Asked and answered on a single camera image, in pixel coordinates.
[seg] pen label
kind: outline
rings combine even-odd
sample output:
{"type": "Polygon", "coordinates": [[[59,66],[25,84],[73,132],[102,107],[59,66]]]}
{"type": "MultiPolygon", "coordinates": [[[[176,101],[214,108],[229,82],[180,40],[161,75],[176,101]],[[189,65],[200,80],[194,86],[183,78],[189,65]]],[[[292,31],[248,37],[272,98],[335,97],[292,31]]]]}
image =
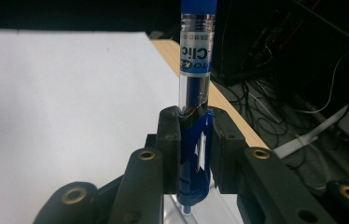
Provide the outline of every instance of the pen label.
{"type": "Polygon", "coordinates": [[[180,72],[206,77],[212,70],[213,32],[186,32],[180,35],[180,72]]]}

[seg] blue pen cap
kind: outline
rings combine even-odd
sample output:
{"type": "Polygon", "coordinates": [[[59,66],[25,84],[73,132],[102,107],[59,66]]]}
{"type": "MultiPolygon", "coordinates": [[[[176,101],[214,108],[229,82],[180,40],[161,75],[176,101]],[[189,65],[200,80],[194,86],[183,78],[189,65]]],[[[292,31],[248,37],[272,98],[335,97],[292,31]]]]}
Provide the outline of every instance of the blue pen cap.
{"type": "Polygon", "coordinates": [[[216,15],[217,0],[181,0],[182,14],[216,15]]]}

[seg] blue pen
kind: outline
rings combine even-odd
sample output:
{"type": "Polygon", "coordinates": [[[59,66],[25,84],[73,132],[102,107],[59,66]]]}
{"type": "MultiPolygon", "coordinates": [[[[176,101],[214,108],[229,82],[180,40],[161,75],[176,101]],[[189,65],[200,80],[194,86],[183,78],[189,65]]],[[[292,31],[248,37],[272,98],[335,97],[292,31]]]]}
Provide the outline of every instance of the blue pen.
{"type": "Polygon", "coordinates": [[[207,109],[216,0],[182,0],[180,34],[181,160],[177,200],[183,214],[209,192],[213,113],[207,109]]]}

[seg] pen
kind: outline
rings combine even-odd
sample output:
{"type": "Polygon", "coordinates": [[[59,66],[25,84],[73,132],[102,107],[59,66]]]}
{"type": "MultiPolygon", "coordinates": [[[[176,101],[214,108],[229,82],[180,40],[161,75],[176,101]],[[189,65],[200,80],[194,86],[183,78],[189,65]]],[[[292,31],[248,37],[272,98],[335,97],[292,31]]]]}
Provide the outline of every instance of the pen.
{"type": "Polygon", "coordinates": [[[210,186],[210,133],[213,113],[207,109],[216,0],[182,0],[180,34],[179,120],[181,159],[177,200],[183,214],[201,202],[210,186]]]}

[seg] transparent pen barrel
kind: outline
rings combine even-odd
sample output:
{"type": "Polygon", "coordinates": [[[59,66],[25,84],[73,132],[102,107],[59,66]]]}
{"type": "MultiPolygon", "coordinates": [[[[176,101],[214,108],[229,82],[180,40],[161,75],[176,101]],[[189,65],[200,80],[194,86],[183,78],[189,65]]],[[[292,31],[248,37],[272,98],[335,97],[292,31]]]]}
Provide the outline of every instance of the transparent pen barrel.
{"type": "Polygon", "coordinates": [[[215,15],[181,15],[179,109],[183,117],[207,107],[215,15]]]}

